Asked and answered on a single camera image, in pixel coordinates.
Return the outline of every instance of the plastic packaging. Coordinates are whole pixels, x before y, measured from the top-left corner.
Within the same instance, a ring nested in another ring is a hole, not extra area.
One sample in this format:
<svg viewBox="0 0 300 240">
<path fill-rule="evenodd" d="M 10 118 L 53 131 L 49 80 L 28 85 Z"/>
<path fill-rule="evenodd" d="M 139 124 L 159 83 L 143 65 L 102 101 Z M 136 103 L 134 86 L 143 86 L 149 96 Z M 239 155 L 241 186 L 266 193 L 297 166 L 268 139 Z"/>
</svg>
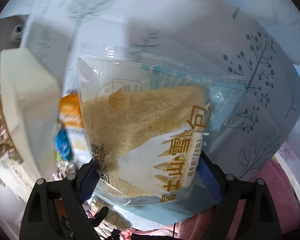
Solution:
<svg viewBox="0 0 300 240">
<path fill-rule="evenodd" d="M 98 197 L 93 197 L 91 200 L 90 208 L 94 213 L 99 212 L 103 207 L 108 207 L 109 212 L 104 218 L 103 223 L 111 229 L 117 229 L 119 231 L 127 231 L 132 227 L 129 220 L 125 219 L 123 215 L 114 210 L 111 205 L 102 201 Z"/>
<path fill-rule="evenodd" d="M 66 131 L 61 128 L 60 131 L 56 135 L 55 139 L 56 151 L 57 151 L 57 159 L 66 160 L 68 162 L 71 161 L 71 147 L 68 137 L 66 135 Z"/>
<path fill-rule="evenodd" d="M 92 155 L 83 129 L 78 94 L 61 98 L 59 119 L 70 142 L 73 162 L 80 168 Z"/>
<path fill-rule="evenodd" d="M 95 192 L 129 205 L 187 198 L 204 141 L 227 126 L 245 80 L 199 77 L 170 58 L 109 48 L 78 56 L 82 120 L 104 183 Z"/>
<path fill-rule="evenodd" d="M 75 168 L 73 162 L 61 160 L 61 161 L 59 161 L 58 167 L 52 176 L 53 176 L 54 180 L 63 180 L 70 173 L 76 173 L 76 168 Z"/>
</svg>

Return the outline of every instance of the food package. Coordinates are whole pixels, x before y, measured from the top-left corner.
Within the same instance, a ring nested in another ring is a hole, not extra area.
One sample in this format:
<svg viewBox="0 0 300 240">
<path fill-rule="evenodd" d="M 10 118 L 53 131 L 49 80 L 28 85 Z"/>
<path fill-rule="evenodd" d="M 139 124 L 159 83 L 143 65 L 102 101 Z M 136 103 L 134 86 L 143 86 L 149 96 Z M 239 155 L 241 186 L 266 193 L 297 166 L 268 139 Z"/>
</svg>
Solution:
<svg viewBox="0 0 300 240">
<path fill-rule="evenodd" d="M 132 227 L 129 220 L 125 219 L 118 211 L 114 210 L 111 205 L 102 201 L 98 197 L 93 197 L 90 208 L 94 213 L 99 212 L 103 207 L 108 207 L 109 211 L 103 222 L 111 229 L 117 229 L 119 231 L 127 231 Z"/>
<path fill-rule="evenodd" d="M 57 160 L 71 161 L 71 146 L 66 131 L 61 128 L 55 138 Z"/>
<path fill-rule="evenodd" d="M 59 119 L 70 142 L 73 163 L 80 168 L 92 155 L 83 129 L 78 94 L 61 98 Z"/>
<path fill-rule="evenodd" d="M 76 173 L 76 168 L 73 162 L 68 162 L 66 160 L 60 160 L 56 171 L 53 173 L 54 180 L 63 180 L 70 173 Z"/>
<path fill-rule="evenodd" d="M 104 183 L 95 193 L 120 204 L 187 198 L 202 146 L 226 127 L 245 93 L 241 77 L 199 77 L 171 59 L 109 49 L 79 55 L 77 73 Z"/>
</svg>

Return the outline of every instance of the bread slice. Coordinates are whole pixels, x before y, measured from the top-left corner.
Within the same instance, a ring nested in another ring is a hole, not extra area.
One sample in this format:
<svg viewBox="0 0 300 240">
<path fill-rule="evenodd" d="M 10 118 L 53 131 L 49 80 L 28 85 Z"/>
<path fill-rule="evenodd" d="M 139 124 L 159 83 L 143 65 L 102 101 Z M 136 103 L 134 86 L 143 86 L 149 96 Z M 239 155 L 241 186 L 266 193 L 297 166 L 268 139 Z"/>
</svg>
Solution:
<svg viewBox="0 0 300 240">
<path fill-rule="evenodd" d="M 109 183 L 114 188 L 128 197 L 153 195 L 120 179 L 117 160 L 150 138 L 173 132 L 187 124 L 193 106 L 205 106 L 204 88 L 175 86 L 124 93 L 118 91 L 108 97 L 82 103 L 82 119 L 88 141 L 94 144 L 94 157 L 100 162 L 101 172 L 109 174 Z"/>
</svg>

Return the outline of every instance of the blue package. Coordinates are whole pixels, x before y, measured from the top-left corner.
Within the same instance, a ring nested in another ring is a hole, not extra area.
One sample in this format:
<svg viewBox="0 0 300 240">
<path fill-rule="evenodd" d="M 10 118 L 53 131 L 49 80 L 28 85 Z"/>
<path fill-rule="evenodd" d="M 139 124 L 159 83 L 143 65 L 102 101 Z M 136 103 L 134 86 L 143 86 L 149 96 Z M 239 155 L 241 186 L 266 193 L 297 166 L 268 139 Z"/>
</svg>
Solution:
<svg viewBox="0 0 300 240">
<path fill-rule="evenodd" d="M 71 146 L 66 131 L 61 129 L 55 138 L 56 150 L 63 160 L 71 161 Z"/>
</svg>

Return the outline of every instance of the clear plastic bag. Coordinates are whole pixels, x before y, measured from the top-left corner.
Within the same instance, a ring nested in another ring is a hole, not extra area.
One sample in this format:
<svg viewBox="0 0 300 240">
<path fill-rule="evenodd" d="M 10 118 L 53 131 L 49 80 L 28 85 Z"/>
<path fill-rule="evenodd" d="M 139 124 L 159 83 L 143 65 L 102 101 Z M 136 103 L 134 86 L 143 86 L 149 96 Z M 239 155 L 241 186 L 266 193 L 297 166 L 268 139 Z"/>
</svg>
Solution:
<svg viewBox="0 0 300 240">
<path fill-rule="evenodd" d="M 90 209 L 94 213 L 99 212 L 103 207 L 108 207 L 109 211 L 103 223 L 111 229 L 117 229 L 120 231 L 127 231 L 132 227 L 129 220 L 125 219 L 118 211 L 112 208 L 112 206 L 99 199 L 98 197 L 93 197 L 90 204 Z"/>
<path fill-rule="evenodd" d="M 202 146 L 233 117 L 245 79 L 109 48 L 78 56 L 82 120 L 102 179 L 95 193 L 121 205 L 187 198 Z"/>
</svg>

